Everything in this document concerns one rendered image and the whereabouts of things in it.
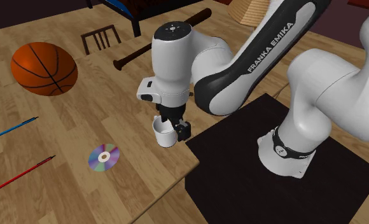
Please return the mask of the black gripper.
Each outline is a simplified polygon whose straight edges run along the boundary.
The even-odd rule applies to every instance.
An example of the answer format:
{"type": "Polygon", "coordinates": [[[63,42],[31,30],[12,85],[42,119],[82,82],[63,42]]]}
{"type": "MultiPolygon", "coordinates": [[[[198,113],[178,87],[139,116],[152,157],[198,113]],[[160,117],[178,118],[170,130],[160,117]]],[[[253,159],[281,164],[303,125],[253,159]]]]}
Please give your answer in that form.
{"type": "Polygon", "coordinates": [[[186,110],[185,104],[175,108],[157,104],[157,110],[160,113],[162,122],[167,120],[172,122],[172,126],[177,133],[177,141],[187,140],[191,136],[190,123],[182,119],[186,110]]]}

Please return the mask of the white mug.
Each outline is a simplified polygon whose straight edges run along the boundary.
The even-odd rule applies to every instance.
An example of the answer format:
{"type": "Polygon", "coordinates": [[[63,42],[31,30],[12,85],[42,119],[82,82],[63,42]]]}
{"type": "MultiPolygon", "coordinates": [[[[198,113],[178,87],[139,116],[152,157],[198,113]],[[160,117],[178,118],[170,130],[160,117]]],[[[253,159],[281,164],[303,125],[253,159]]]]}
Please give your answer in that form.
{"type": "Polygon", "coordinates": [[[177,133],[169,120],[163,122],[161,116],[154,116],[152,128],[161,147],[169,148],[177,142],[177,133]]]}

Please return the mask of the shiny compact disc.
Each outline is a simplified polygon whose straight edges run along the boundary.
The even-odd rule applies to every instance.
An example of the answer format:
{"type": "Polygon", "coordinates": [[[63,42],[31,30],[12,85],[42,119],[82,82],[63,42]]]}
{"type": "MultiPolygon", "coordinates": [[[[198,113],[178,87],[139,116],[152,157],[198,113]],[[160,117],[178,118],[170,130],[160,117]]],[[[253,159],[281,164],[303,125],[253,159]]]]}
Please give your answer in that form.
{"type": "Polygon", "coordinates": [[[89,158],[88,166],[93,171],[102,172],[112,168],[120,157],[120,150],[113,144],[102,144],[94,149],[89,158]]]}

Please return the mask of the dark brown baseball bat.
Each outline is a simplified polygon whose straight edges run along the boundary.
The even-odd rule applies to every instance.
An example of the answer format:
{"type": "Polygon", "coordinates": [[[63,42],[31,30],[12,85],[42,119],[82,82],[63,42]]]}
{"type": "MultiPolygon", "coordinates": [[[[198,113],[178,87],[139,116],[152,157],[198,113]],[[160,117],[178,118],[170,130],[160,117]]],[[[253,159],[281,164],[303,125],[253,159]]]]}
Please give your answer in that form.
{"type": "MultiPolygon", "coordinates": [[[[194,27],[198,25],[199,23],[203,22],[204,20],[208,19],[211,15],[212,15],[212,10],[210,8],[205,8],[202,11],[198,12],[197,14],[193,15],[192,17],[186,19],[184,22],[194,27]]],[[[123,66],[125,66],[127,63],[134,60],[135,58],[139,57],[140,55],[146,53],[150,49],[151,49],[151,43],[131,53],[125,58],[122,58],[120,60],[114,60],[113,65],[117,70],[121,71],[123,66]]]]}

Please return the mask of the dark robot stand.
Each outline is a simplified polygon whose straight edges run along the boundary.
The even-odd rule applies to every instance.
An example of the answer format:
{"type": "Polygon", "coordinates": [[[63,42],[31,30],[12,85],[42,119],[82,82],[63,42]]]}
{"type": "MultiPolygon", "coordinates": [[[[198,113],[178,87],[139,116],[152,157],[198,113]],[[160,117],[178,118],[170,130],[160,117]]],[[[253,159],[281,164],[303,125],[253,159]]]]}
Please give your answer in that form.
{"type": "Polygon", "coordinates": [[[278,176],[258,157],[257,140],[286,106],[265,94],[193,137],[199,165],[185,188],[208,224],[349,224],[369,194],[369,163],[328,138],[304,177],[278,176]]]}

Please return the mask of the light wooden table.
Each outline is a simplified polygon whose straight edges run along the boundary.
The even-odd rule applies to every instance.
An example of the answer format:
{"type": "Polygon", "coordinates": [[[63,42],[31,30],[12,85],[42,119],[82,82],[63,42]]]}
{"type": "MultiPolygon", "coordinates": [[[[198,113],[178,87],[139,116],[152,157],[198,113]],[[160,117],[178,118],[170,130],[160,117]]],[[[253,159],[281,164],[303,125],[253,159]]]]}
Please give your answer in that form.
{"type": "Polygon", "coordinates": [[[130,224],[198,160],[183,143],[160,147],[153,106],[136,99],[143,69],[119,72],[114,49],[77,58],[79,77],[68,93],[43,97],[12,77],[15,45],[0,48],[0,185],[40,161],[51,161],[0,189],[0,224],[130,224]],[[117,163],[102,172],[88,158],[113,144],[117,163]]]}

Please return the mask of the dark bed with blue cover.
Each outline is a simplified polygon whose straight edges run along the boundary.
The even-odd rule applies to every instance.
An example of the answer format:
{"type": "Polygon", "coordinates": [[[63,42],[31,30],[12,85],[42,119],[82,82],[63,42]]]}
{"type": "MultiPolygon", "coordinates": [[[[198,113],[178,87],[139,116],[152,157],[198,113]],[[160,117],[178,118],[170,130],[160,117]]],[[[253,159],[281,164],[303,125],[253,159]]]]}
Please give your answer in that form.
{"type": "Polygon", "coordinates": [[[96,0],[131,21],[134,37],[141,35],[139,22],[202,0],[96,0]]]}

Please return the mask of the light wooden cone-shaped object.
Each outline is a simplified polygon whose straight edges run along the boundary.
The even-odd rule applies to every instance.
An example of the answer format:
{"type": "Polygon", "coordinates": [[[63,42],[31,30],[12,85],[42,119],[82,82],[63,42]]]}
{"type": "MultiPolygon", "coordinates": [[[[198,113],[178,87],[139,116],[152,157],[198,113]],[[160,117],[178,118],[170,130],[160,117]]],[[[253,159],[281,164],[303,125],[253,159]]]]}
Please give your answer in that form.
{"type": "Polygon", "coordinates": [[[227,12],[237,23],[256,28],[270,5],[271,0],[232,0],[227,12]]]}

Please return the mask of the orange basketball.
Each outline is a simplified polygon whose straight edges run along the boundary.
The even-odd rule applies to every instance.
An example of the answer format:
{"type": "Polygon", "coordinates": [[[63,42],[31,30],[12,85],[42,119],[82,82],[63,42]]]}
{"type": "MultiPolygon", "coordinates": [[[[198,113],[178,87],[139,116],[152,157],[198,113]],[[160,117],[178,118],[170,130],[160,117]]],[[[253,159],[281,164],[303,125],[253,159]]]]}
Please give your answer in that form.
{"type": "Polygon", "coordinates": [[[63,48],[46,42],[21,46],[11,58],[11,72],[24,89],[42,96],[68,92],[78,79],[78,67],[63,48]]]}

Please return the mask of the red pen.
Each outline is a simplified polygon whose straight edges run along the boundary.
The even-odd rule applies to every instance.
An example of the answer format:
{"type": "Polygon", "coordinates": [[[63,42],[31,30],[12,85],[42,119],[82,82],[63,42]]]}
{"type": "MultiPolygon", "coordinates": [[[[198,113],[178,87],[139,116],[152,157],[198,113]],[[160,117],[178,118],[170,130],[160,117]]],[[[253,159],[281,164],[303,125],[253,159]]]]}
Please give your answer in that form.
{"type": "Polygon", "coordinates": [[[42,166],[43,164],[51,161],[54,157],[56,157],[56,155],[50,156],[50,157],[40,161],[36,165],[32,166],[31,168],[27,169],[26,171],[16,175],[14,178],[11,178],[10,180],[8,180],[5,183],[1,184],[0,189],[4,188],[5,186],[9,185],[10,183],[14,182],[15,180],[21,178],[22,176],[26,175],[27,173],[33,171],[34,169],[37,169],[38,167],[42,166]]]}

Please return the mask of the blue pen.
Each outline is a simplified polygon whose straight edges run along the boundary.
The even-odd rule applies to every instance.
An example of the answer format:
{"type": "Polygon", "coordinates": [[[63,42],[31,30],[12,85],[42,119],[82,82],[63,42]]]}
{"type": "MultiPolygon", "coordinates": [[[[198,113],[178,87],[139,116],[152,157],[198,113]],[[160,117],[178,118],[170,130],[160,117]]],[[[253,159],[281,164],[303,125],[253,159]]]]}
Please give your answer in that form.
{"type": "Polygon", "coordinates": [[[22,127],[22,126],[24,126],[24,125],[26,125],[28,123],[33,122],[34,120],[36,120],[38,118],[39,118],[38,116],[33,117],[33,118],[30,118],[30,119],[28,119],[28,120],[26,120],[26,121],[24,121],[24,122],[22,122],[22,123],[20,123],[20,124],[18,124],[16,126],[14,126],[14,127],[11,127],[11,128],[9,128],[9,129],[7,129],[5,131],[2,131],[2,132],[0,132],[0,137],[3,136],[3,135],[5,135],[5,134],[7,134],[7,133],[9,133],[9,132],[11,132],[11,131],[13,131],[13,130],[15,130],[15,129],[17,129],[17,128],[19,128],[19,127],[22,127]]]}

